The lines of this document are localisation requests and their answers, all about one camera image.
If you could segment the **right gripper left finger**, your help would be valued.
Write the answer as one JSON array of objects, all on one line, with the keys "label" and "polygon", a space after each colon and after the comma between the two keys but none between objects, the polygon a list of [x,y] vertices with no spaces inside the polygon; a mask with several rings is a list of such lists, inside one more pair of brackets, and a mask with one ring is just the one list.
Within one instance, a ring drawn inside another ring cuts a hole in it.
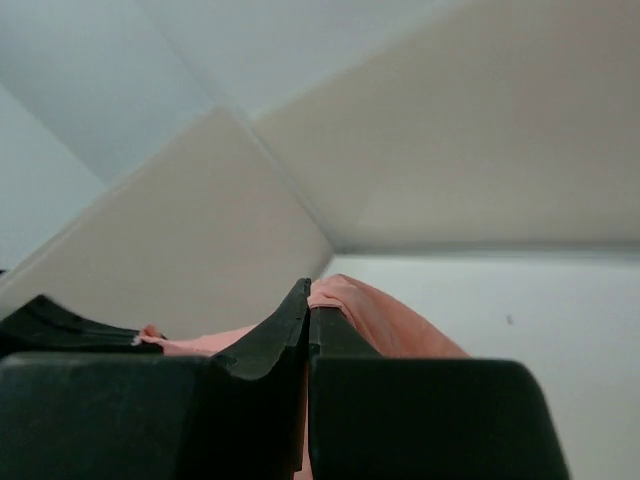
[{"label": "right gripper left finger", "polygon": [[5,479],[179,479],[194,356],[1,354]]}]

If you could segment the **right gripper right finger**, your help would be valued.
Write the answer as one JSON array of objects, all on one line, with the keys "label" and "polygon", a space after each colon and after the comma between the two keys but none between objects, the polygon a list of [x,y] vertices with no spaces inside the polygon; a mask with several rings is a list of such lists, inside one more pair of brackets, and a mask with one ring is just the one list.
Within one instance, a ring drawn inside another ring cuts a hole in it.
[{"label": "right gripper right finger", "polygon": [[566,479],[544,394],[522,364],[388,358],[336,308],[309,328],[317,479]]}]

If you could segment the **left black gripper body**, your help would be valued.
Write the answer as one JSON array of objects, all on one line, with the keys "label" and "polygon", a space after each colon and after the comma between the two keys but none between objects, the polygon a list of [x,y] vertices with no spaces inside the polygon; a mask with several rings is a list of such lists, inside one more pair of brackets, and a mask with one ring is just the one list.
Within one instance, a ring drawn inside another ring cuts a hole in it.
[{"label": "left black gripper body", "polygon": [[161,354],[154,343],[137,339],[136,330],[84,318],[53,299],[38,295],[1,319],[1,354],[81,352]]}]

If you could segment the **salmon pink jacket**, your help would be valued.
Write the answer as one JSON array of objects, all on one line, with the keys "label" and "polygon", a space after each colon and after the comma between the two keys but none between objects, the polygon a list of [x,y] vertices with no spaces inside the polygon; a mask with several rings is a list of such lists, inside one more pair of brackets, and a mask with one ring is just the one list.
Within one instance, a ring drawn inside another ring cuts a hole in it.
[{"label": "salmon pink jacket", "polygon": [[138,344],[194,356],[179,479],[393,479],[424,472],[409,400],[465,352],[386,293],[344,275],[299,279],[264,320]]}]

